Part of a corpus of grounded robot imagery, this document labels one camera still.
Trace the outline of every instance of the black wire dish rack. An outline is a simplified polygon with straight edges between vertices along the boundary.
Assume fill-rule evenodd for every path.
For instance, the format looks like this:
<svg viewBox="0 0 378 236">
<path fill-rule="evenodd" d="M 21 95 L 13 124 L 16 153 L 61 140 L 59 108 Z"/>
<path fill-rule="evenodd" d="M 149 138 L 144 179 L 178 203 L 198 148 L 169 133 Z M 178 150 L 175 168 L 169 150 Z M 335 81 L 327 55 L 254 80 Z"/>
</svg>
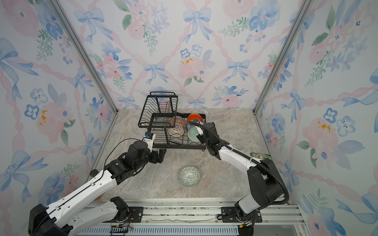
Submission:
<svg viewBox="0 0 378 236">
<path fill-rule="evenodd" d="M 178 96 L 174 92 L 150 92 L 143 106 L 143 110 L 138 122 L 139 128 L 147 128 L 148 132 L 156 134 L 154 148 L 180 148 L 180 149 L 201 149 L 205 150 L 206 145 L 200 142 L 193 142 L 187 135 L 184 127 L 184 134 L 179 137 L 171 136 L 169 128 L 175 127 L 174 123 L 169 123 L 172 117 L 180 116 L 187 122 L 191 113 L 177 112 Z M 206 122 L 206 115 L 199 114 L 202 123 Z"/>
</svg>

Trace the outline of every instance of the light green bowl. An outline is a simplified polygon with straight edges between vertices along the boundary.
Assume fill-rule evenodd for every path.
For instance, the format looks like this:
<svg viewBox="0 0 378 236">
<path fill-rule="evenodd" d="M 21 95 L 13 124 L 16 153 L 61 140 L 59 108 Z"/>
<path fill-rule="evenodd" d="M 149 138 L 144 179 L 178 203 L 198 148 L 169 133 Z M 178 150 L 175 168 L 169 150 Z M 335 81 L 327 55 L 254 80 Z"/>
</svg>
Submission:
<svg viewBox="0 0 378 236">
<path fill-rule="evenodd" d="M 188 138 L 190 140 L 192 140 L 193 142 L 199 142 L 199 140 L 197 138 L 198 134 L 200 134 L 200 133 L 198 133 L 198 130 L 197 130 L 196 126 L 192 126 L 192 127 L 189 128 L 189 130 L 188 130 Z"/>
</svg>

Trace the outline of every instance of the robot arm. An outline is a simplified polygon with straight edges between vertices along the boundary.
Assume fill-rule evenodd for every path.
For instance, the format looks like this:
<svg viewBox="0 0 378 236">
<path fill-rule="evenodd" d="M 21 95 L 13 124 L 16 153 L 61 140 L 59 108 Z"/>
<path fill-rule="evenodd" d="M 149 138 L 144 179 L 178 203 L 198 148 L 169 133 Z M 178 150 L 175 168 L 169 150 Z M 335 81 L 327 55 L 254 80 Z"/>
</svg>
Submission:
<svg viewBox="0 0 378 236">
<path fill-rule="evenodd" d="M 248 176 L 251 193 L 235 203 L 237 218 L 251 220 L 255 210 L 270 204 L 284 204 L 288 192 L 273 162 L 260 160 L 236 150 L 219 138 L 214 123 L 189 123 L 197 126 L 197 138 L 205 143 L 212 156 L 229 162 Z M 126 153 L 112 160 L 95 177 L 62 199 L 44 207 L 37 205 L 30 211 L 28 233 L 31 236 L 73 236 L 100 222 L 112 219 L 124 222 L 130 212 L 127 204 L 114 197 L 102 206 L 79 213 L 88 203 L 105 191 L 138 174 L 146 163 L 162 163 L 165 149 L 152 150 L 155 134 L 146 132 L 143 141 L 135 141 Z M 275 202 L 284 193 L 285 200 Z"/>
</svg>

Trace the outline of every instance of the floral wallpaper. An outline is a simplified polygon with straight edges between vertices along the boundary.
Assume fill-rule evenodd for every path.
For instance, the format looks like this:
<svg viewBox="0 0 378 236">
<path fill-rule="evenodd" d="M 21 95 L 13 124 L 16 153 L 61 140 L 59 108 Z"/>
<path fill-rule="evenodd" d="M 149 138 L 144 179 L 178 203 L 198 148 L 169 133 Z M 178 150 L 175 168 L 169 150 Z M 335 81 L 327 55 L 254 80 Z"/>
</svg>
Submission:
<svg viewBox="0 0 378 236">
<path fill-rule="evenodd" d="M 60 3 L 119 108 L 174 91 L 180 108 L 253 109 L 302 0 Z"/>
<path fill-rule="evenodd" d="M 113 112 L 40 0 L 0 2 L 0 235 L 86 180 Z"/>
<path fill-rule="evenodd" d="M 377 10 L 315 0 L 259 110 L 312 236 L 378 235 Z"/>
</svg>

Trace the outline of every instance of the orange plate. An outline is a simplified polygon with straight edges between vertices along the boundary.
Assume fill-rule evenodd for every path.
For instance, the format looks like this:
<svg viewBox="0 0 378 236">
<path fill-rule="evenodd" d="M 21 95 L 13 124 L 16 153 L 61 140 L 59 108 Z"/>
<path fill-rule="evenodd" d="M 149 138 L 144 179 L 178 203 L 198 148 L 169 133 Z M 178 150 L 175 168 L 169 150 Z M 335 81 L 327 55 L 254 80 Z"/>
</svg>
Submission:
<svg viewBox="0 0 378 236">
<path fill-rule="evenodd" d="M 195 120 L 197 118 L 198 118 L 198 120 L 200 120 L 202 122 L 202 117 L 200 115 L 196 114 L 196 113 L 190 114 L 186 120 L 191 121 L 191 120 Z"/>
</svg>

